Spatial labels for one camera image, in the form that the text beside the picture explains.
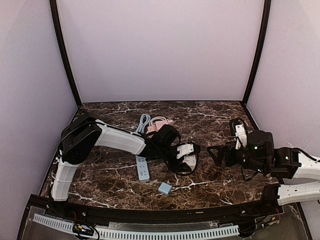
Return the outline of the white cube socket adapter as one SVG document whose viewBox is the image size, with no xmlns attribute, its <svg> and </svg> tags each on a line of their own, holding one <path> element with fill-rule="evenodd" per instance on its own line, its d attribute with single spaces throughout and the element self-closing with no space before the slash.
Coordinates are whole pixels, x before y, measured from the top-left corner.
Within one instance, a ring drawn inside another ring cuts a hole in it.
<svg viewBox="0 0 320 240">
<path fill-rule="evenodd" d="M 183 163 L 186 163 L 190 169 L 193 171 L 197 164 L 197 155 L 185 155 L 184 159 L 182 161 Z"/>
</svg>

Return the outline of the blue power strip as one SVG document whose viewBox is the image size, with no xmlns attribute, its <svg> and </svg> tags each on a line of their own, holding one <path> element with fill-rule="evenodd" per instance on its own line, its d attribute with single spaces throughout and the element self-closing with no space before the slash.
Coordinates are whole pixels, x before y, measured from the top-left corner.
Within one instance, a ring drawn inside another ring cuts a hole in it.
<svg viewBox="0 0 320 240">
<path fill-rule="evenodd" d="M 148 169 L 148 163 L 145 157 L 135 156 L 138 179 L 142 183 L 150 181 L 150 173 Z"/>
</svg>

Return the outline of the pink cube socket adapter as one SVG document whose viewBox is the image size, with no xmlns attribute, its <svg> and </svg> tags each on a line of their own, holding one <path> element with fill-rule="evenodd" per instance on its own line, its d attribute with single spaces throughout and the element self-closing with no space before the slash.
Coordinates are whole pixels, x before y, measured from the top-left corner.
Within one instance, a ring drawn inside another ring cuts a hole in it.
<svg viewBox="0 0 320 240">
<path fill-rule="evenodd" d="M 154 124 L 154 130 L 158 132 L 165 124 L 165 121 L 156 121 Z"/>
</svg>

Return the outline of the small blue plug adapter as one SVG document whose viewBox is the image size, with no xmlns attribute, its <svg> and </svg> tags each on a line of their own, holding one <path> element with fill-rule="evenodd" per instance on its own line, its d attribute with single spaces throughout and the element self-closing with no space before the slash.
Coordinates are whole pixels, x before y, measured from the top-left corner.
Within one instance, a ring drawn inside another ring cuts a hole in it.
<svg viewBox="0 0 320 240">
<path fill-rule="evenodd" d="M 162 182 L 158 188 L 158 191 L 161 194 L 164 194 L 166 196 L 170 194 L 171 190 L 172 190 L 172 186 L 165 182 Z"/>
</svg>

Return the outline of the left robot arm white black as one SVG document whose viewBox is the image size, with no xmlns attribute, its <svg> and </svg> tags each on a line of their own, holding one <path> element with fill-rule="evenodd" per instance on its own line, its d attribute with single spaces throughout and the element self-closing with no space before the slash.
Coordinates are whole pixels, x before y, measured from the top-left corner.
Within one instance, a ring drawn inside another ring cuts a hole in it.
<svg viewBox="0 0 320 240">
<path fill-rule="evenodd" d="M 61 133 L 57 147 L 58 169 L 50 196 L 56 202 L 68 199 L 75 172 L 93 147 L 108 147 L 147 159 L 160 158 L 169 171 L 187 176 L 196 169 L 197 152 L 192 142 L 182 144 L 180 141 L 180 133 L 170 124 L 147 133 L 132 132 L 82 115 Z"/>
</svg>

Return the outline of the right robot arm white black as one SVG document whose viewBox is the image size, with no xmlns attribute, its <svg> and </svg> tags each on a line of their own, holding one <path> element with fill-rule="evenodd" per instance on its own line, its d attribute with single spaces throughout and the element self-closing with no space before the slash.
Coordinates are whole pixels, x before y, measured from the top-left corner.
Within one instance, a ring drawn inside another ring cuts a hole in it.
<svg viewBox="0 0 320 240">
<path fill-rule="evenodd" d="M 297 147 L 274 147 L 271 132 L 254 130 L 235 135 L 236 141 L 225 145 L 209 146 L 207 151 L 217 166 L 240 165 L 254 175 L 271 176 L 278 180 L 310 179 L 309 183 L 269 185 L 262 199 L 276 201 L 279 206 L 296 202 L 319 200 L 320 159 Z"/>
</svg>

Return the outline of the black front frame rail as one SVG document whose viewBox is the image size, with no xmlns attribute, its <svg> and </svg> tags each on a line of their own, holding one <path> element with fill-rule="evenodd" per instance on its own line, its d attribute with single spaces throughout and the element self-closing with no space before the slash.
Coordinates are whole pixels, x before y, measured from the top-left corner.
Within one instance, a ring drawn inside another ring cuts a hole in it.
<svg viewBox="0 0 320 240">
<path fill-rule="evenodd" d="M 132 224 L 186 224 L 218 221 L 220 224 L 246 224 L 256 218 L 283 213 L 276 201 L 252 201 L 242 204 L 190 210 L 125 210 L 95 207 L 70 202 L 49 202 L 46 197 L 32 194 L 27 206 L 38 207 L 46 214 L 73 217 L 96 225 L 115 223 Z"/>
</svg>

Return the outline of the right black frame post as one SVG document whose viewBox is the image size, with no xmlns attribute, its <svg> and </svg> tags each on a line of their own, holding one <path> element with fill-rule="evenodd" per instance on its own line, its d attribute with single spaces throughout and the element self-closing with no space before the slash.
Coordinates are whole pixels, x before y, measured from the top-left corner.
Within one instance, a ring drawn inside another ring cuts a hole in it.
<svg viewBox="0 0 320 240">
<path fill-rule="evenodd" d="M 258 67 L 259 67 L 259 63 L 260 63 L 260 59 L 261 59 L 261 55 L 262 55 L 262 51 L 263 51 L 263 47 L 264 47 L 264 43 L 265 43 L 266 33 L 267 33 L 267 29 L 268 29 L 271 4 L 272 4 L 271 0 L 265 0 L 263 3 L 263 11 L 262 11 L 261 24 L 260 24 L 260 28 L 259 28 L 256 49 L 255 49 L 255 53 L 254 53 L 247 85 L 246 85 L 244 95 L 243 95 L 243 98 L 241 101 L 244 108 L 248 104 L 248 101 L 249 101 L 249 98 L 250 98 L 250 95 L 251 95 L 251 92 L 253 89 L 253 85 L 254 85 L 254 82 L 256 79 L 256 75 L 258 72 Z"/>
</svg>

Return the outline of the black frame post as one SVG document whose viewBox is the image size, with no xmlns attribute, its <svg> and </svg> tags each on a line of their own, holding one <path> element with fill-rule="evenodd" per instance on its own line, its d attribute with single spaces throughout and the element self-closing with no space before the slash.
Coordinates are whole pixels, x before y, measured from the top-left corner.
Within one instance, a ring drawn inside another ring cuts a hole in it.
<svg viewBox="0 0 320 240">
<path fill-rule="evenodd" d="M 67 48 L 64 41 L 63 31 L 62 31 L 62 24 L 60 21 L 59 10 L 58 10 L 58 1 L 57 0 L 49 0 L 50 11 L 55 31 L 55 36 L 61 56 L 61 60 L 63 63 L 64 71 L 68 80 L 68 84 L 73 95 L 74 101 L 76 103 L 77 108 L 82 106 L 82 101 L 80 98 L 79 91 L 76 86 L 76 81 L 72 72 L 71 64 L 69 61 Z"/>
<path fill-rule="evenodd" d="M 253 89 L 253 85 L 254 85 L 254 82 L 256 79 L 256 75 L 258 72 L 258 67 L 259 67 L 259 63 L 260 63 L 260 59 L 261 59 L 261 55 L 262 55 L 262 51 L 263 51 L 263 47 L 264 47 L 264 43 L 265 43 L 266 33 L 267 33 L 267 29 L 268 29 L 271 4 L 272 4 L 271 0 L 265 0 L 263 3 L 263 11 L 262 11 L 261 24 L 260 24 L 260 28 L 259 28 L 256 49 L 255 49 L 255 53 L 254 53 L 247 85 L 246 85 L 244 95 L 243 95 L 243 98 L 241 101 L 244 108 L 248 104 L 248 101 L 249 101 L 249 98 L 250 98 L 250 95 L 251 95 L 251 92 Z"/>
</svg>

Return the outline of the left black frame post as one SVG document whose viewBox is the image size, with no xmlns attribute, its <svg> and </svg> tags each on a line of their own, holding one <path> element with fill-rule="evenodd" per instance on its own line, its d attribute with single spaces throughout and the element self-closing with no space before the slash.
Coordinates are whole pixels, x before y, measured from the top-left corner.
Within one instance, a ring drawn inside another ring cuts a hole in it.
<svg viewBox="0 0 320 240">
<path fill-rule="evenodd" d="M 55 31 L 55 36 L 61 56 L 61 60 L 63 63 L 64 71 L 68 80 L 68 84 L 73 95 L 74 101 L 76 103 L 77 108 L 82 106 L 82 101 L 80 98 L 79 91 L 76 86 L 76 81 L 72 72 L 71 64 L 69 61 L 67 48 L 64 41 L 63 31 L 62 31 L 62 24 L 60 21 L 59 10 L 58 10 L 58 1 L 57 0 L 49 0 L 50 11 Z"/>
</svg>

